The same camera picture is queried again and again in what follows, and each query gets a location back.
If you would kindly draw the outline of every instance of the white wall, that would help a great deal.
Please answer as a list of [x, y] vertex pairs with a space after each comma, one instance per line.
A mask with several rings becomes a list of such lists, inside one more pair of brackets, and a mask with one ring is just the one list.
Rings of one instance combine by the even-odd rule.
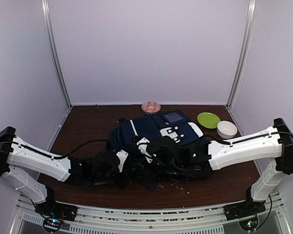
[[[46, 149], [66, 113], [40, 0], [0, 0], [0, 131]], [[19, 193], [0, 179], [0, 234]]]
[[248, 0], [50, 0], [75, 105], [225, 104]]
[[[293, 0], [258, 0], [251, 50], [233, 114], [245, 134], [282, 117], [293, 131]], [[267, 161], [259, 160], [261, 170]], [[293, 224], [293, 175], [278, 188]]]

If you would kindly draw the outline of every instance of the green plate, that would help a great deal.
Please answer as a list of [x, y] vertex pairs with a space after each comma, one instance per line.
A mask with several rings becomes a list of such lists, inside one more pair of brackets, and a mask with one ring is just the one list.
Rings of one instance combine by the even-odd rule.
[[217, 128], [217, 124], [220, 122], [220, 118], [213, 113], [203, 112], [197, 116], [197, 121], [203, 127], [213, 129]]

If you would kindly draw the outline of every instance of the bowl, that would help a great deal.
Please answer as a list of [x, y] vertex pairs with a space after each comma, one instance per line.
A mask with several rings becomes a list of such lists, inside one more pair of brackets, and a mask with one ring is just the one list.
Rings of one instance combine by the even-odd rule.
[[229, 121], [224, 120], [217, 124], [217, 133], [222, 139], [231, 139], [237, 132], [237, 127]]
[[161, 105], [155, 101], [147, 101], [142, 104], [141, 108], [146, 115], [153, 115], [160, 111]]

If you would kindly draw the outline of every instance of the wooden tabletop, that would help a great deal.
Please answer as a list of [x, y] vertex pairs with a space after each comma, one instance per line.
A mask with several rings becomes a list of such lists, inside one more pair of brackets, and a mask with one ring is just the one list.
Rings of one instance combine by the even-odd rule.
[[[179, 109], [192, 121], [201, 112], [212, 112], [221, 120], [232, 121], [224, 106], [162, 106], [161, 111]], [[109, 132], [120, 124], [117, 120], [144, 116], [141, 106], [75, 106], [63, 125], [51, 152], [60, 155], [79, 144], [96, 138], [108, 139]], [[218, 137], [215, 129], [199, 125], [205, 134]], [[104, 143], [89, 144], [73, 156], [84, 158], [104, 151]], [[66, 185], [46, 175], [39, 182], [54, 189], [56, 199], [62, 202], [129, 209], [161, 209], [197, 207], [245, 199], [246, 189], [257, 181], [259, 174], [253, 161], [240, 163], [216, 171], [209, 179], [188, 183], [163, 179], [158, 187], [148, 191], [135, 181], [120, 189], [115, 185], [95, 186], [90, 190]]]

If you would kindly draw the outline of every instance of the white bowl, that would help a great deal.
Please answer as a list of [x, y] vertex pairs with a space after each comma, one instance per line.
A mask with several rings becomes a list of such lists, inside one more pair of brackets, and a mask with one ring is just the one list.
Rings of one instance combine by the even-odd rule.
[[217, 133], [222, 139], [231, 139], [238, 132], [236, 126], [229, 121], [220, 121], [217, 124]]

